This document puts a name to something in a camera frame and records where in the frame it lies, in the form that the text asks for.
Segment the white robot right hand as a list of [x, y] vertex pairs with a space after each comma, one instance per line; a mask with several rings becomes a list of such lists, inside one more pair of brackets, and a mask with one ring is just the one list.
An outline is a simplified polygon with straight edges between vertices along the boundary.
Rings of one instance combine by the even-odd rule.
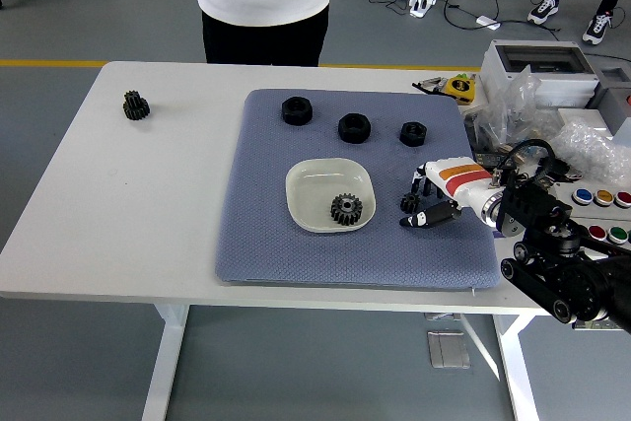
[[[429, 196], [432, 186], [444, 200], [421, 210], [420, 197]], [[411, 190], [401, 199], [400, 208], [408, 217], [399, 225], [432, 228], [457, 219], [463, 208], [471, 208], [481, 222], [493, 227], [502, 192], [502, 187], [492, 185], [492, 175], [469, 157], [426, 162], [416, 169]]]

